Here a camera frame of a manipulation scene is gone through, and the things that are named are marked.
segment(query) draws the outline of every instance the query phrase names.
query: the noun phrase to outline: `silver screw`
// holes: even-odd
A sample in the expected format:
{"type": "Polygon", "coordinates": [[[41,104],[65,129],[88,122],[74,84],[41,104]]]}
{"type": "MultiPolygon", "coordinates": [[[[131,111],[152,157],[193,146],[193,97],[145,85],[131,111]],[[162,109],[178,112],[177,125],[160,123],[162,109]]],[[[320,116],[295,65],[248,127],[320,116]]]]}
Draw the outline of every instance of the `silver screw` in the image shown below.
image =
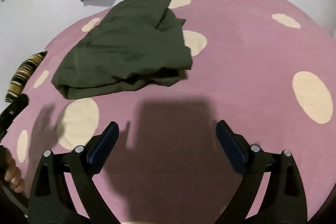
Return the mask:
{"type": "Polygon", "coordinates": [[[260,151],[260,147],[257,146],[257,145],[252,145],[252,146],[251,146],[251,150],[252,150],[253,152],[259,152],[259,151],[260,151]]]}
{"type": "Polygon", "coordinates": [[[289,150],[284,150],[283,152],[287,157],[290,157],[292,153],[289,150]]]}
{"type": "Polygon", "coordinates": [[[77,146],[77,147],[75,148],[75,151],[76,151],[77,153],[83,152],[83,151],[84,151],[84,147],[83,147],[82,145],[79,145],[79,146],[77,146]]]}
{"type": "Polygon", "coordinates": [[[43,153],[43,156],[45,157],[49,157],[51,155],[51,151],[50,150],[46,150],[44,153],[43,153]]]}

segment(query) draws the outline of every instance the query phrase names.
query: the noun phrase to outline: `blue gripper pad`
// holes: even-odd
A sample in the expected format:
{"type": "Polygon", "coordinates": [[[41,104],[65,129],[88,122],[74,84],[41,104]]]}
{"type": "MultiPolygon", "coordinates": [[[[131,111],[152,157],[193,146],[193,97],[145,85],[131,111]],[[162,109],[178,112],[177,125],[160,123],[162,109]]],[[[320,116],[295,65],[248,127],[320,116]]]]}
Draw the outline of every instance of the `blue gripper pad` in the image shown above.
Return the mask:
{"type": "Polygon", "coordinates": [[[89,174],[100,173],[118,138],[119,126],[116,122],[110,122],[101,135],[91,138],[86,145],[88,148],[89,174]]]}
{"type": "Polygon", "coordinates": [[[238,174],[244,175],[246,173],[245,164],[247,162],[247,153],[244,151],[245,147],[241,147],[240,144],[236,141],[235,135],[236,134],[233,133],[225,121],[220,121],[217,123],[217,139],[219,140],[227,158],[229,159],[233,170],[238,174]]]}

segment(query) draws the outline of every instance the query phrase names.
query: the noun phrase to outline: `green cloth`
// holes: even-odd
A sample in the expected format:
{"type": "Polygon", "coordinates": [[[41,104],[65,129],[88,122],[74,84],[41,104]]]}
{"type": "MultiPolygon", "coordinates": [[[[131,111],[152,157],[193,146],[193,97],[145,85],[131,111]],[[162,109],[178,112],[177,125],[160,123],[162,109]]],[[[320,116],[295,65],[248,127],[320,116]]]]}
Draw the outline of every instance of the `green cloth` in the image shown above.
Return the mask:
{"type": "Polygon", "coordinates": [[[66,99],[171,86],[191,69],[182,26],[171,0],[125,0],[69,51],[52,84],[66,99]]]}

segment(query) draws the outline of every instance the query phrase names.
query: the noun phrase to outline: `striped cloth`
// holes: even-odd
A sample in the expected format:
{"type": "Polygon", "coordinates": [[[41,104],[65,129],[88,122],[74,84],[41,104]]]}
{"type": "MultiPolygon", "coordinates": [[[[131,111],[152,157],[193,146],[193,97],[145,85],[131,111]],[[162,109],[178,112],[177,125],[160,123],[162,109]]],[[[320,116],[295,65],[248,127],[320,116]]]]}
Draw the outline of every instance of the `striped cloth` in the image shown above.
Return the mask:
{"type": "Polygon", "coordinates": [[[46,55],[47,52],[34,54],[21,64],[9,84],[5,98],[6,102],[12,103],[13,100],[22,93],[28,79],[32,76],[46,55]]]}

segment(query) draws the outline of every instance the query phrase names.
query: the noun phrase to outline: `black device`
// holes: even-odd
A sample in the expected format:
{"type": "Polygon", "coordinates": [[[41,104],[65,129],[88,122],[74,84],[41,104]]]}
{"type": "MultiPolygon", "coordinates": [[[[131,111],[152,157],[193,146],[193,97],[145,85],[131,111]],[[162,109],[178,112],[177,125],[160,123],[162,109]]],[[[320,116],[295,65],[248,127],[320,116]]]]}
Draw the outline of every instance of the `black device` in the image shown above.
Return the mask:
{"type": "MultiPolygon", "coordinates": [[[[28,98],[23,94],[0,115],[2,138],[13,119],[27,105],[28,98]]],[[[242,135],[235,134],[225,121],[218,122],[216,135],[233,169],[243,176],[216,224],[307,223],[305,191],[290,151],[284,150],[281,154],[264,152],[258,145],[250,145],[242,135]],[[259,212],[246,218],[265,172],[270,172],[270,179],[259,212]]],[[[19,220],[13,223],[120,224],[92,181],[103,168],[118,137],[119,127],[111,122],[101,135],[93,136],[85,146],[77,146],[69,153],[55,155],[46,150],[37,167],[29,200],[9,188],[3,179],[6,166],[2,165],[0,184],[8,199],[2,206],[16,207],[16,215],[12,217],[19,220]],[[71,173],[89,218],[76,212],[64,173],[71,173]]]]}

